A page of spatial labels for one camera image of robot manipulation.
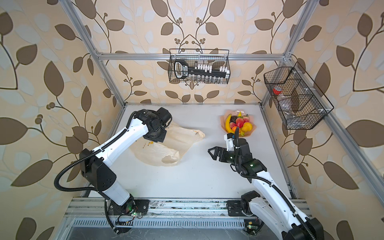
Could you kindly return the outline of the yellow green banana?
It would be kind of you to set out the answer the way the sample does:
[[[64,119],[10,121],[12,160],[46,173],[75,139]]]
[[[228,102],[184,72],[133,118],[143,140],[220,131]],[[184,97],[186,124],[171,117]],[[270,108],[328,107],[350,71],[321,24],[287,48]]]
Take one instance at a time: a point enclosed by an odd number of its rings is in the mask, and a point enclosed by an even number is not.
[[[230,128],[230,118],[231,118],[231,114],[229,114],[228,116],[227,116],[227,118],[226,118],[226,121],[225,121],[225,129],[226,129],[226,131],[227,131],[227,133],[235,133],[235,132],[233,132],[232,131],[232,129]]]

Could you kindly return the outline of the banana print plastic bag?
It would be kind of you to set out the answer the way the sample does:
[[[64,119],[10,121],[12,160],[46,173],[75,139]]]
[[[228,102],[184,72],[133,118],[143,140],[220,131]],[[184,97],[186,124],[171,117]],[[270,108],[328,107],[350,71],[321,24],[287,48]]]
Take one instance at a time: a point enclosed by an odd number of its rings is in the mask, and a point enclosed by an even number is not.
[[[203,140],[205,134],[200,130],[182,128],[170,124],[164,142],[138,139],[129,149],[141,162],[151,166],[172,167],[178,164],[193,144]]]

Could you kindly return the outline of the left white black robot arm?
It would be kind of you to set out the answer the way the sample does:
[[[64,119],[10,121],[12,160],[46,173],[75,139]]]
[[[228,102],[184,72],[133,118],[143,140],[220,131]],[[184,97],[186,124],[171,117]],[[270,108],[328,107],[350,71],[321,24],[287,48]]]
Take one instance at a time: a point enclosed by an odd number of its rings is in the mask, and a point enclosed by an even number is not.
[[[62,192],[95,191],[118,206],[127,205],[134,198],[118,182],[111,166],[140,138],[162,143],[166,138],[166,128],[172,119],[172,115],[165,108],[159,108],[157,111],[143,109],[132,112],[122,130],[97,148],[91,151],[84,149],[79,160],[60,171],[54,180],[55,188]],[[76,166],[81,167],[82,176],[88,180],[91,187],[67,188],[60,184],[61,177]]]

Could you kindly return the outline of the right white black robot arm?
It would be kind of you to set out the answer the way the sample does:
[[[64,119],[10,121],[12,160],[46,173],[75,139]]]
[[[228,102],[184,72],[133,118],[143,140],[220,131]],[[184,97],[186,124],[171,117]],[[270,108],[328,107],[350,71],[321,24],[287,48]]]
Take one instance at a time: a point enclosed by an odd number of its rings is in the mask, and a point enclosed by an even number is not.
[[[319,220],[309,218],[282,192],[245,139],[229,140],[226,148],[214,147],[208,153],[214,161],[230,164],[255,187],[241,197],[243,215],[258,217],[280,240],[325,238]]]

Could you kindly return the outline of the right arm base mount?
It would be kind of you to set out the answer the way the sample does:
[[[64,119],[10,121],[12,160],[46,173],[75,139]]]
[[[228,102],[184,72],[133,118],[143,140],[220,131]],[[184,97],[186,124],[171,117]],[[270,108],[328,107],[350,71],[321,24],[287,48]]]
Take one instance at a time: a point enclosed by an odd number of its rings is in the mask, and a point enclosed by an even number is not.
[[[246,217],[245,200],[228,200],[226,204],[228,215],[230,217]]]

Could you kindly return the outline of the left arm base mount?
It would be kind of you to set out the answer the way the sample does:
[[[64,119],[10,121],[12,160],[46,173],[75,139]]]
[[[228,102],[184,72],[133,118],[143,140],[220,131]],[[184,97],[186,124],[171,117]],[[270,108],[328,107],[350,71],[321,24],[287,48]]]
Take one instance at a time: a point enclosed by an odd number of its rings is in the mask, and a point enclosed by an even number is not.
[[[150,200],[129,200],[127,203],[119,206],[115,202],[111,201],[110,206],[108,207],[109,214],[114,216],[120,215],[129,215],[133,213],[139,214],[141,216],[146,215],[149,210]]]

